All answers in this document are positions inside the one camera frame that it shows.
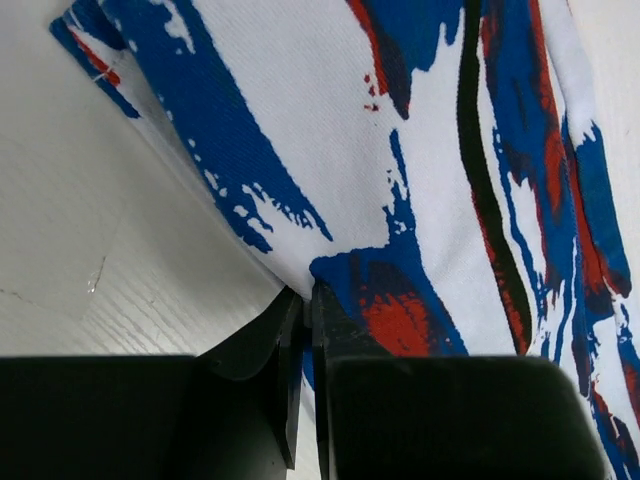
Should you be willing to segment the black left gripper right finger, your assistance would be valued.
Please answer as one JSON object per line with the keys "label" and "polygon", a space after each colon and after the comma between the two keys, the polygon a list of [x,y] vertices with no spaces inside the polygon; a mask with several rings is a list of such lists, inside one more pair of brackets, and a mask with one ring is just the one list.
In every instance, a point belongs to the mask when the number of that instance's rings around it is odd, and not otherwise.
{"label": "black left gripper right finger", "polygon": [[320,475],[322,479],[332,479],[327,373],[329,361],[361,356],[390,358],[391,354],[364,327],[347,315],[336,294],[323,282],[316,282],[313,287],[310,321]]}

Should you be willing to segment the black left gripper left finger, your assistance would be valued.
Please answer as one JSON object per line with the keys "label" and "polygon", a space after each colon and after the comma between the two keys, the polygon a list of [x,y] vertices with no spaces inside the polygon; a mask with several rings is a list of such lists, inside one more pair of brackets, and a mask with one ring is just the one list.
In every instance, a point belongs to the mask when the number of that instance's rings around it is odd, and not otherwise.
{"label": "black left gripper left finger", "polygon": [[285,288],[255,319],[199,357],[193,469],[294,469],[302,316],[302,299]]}

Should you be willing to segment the blue white red patterned trousers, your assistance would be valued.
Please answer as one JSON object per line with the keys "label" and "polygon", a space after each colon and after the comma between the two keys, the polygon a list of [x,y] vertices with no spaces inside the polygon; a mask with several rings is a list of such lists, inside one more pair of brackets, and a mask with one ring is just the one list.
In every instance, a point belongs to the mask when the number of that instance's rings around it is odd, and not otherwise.
{"label": "blue white red patterned trousers", "polygon": [[76,1],[52,35],[388,351],[535,355],[639,475],[639,306],[565,1]]}

